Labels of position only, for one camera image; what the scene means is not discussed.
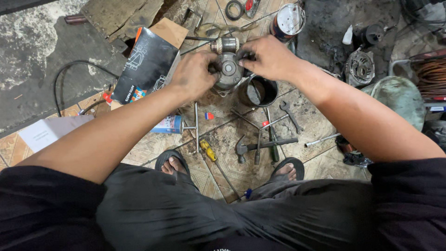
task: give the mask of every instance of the metal can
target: metal can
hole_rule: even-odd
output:
[[[161,134],[182,134],[184,130],[184,120],[180,115],[169,115],[156,125],[151,133]]]
[[[269,25],[269,33],[281,42],[295,37],[305,26],[305,11],[297,4],[285,4]]]

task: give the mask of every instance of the yellow screwdriver handle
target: yellow screwdriver handle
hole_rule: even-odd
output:
[[[205,139],[200,140],[200,147],[206,151],[206,155],[211,159],[212,162],[215,162],[217,160],[214,151]]]

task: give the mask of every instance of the screwdriver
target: screwdriver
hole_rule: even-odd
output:
[[[205,140],[202,139],[200,140],[200,147],[201,149],[203,149],[206,152],[206,155],[211,159],[212,162],[215,163],[215,165],[218,167],[218,169],[220,170],[220,172],[223,174],[223,177],[226,179],[227,183],[229,184],[229,186],[232,188],[232,190],[235,192],[235,194],[237,195],[237,200],[241,201],[242,198],[240,198],[239,193],[237,192],[237,190],[234,188],[234,186],[231,184],[231,182],[229,181],[228,177],[226,176],[226,174],[223,172],[223,169],[220,167],[219,163],[217,162],[217,157],[215,156],[214,151],[212,150],[211,146],[209,145],[209,143]]]
[[[268,121],[271,122],[271,117],[269,115],[269,108],[267,108],[266,111],[267,111]],[[271,142],[274,142],[277,140],[276,137],[274,136],[274,129],[272,126],[269,128],[269,140]],[[272,146],[269,149],[271,151],[271,157],[272,157],[273,161],[275,163],[279,162],[280,156],[279,156],[279,150],[277,149],[277,146]]]

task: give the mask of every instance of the black sandal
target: black sandal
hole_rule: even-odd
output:
[[[277,165],[276,169],[274,169],[273,173],[271,174],[271,178],[269,179],[269,181],[288,180],[288,173],[281,174],[281,175],[275,175],[279,169],[281,169],[288,163],[292,163],[294,165],[294,169],[296,169],[296,180],[304,180],[304,176],[305,176],[304,163],[302,163],[302,161],[300,161],[297,158],[289,157],[289,158],[285,158],[284,161],[280,162],[280,164]]]
[[[181,165],[183,165],[184,169],[187,172],[187,175],[190,176],[189,166],[186,163],[186,160],[183,158],[183,155],[175,150],[165,150],[162,152],[155,162],[155,170],[162,172],[161,167],[164,165],[164,162],[168,161],[170,157],[176,157],[180,161]]]

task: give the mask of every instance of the open-end wrench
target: open-end wrench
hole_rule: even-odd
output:
[[[305,131],[302,127],[299,126],[296,119],[294,118],[294,115],[290,112],[289,103],[282,101],[280,104],[280,109],[284,110],[289,115],[289,118],[291,119],[294,126],[296,127],[297,134],[301,134],[301,131]]]
[[[329,72],[329,71],[327,71],[326,69],[324,69],[324,68],[322,68],[322,67],[319,67],[319,66],[317,66],[319,69],[321,69],[323,72],[325,72],[325,73],[327,73],[327,74],[329,74],[329,75],[332,75],[333,77],[335,77],[335,78],[337,78],[337,79],[341,79],[341,75],[339,75],[339,74],[335,74],[335,73],[332,73],[332,72]]]

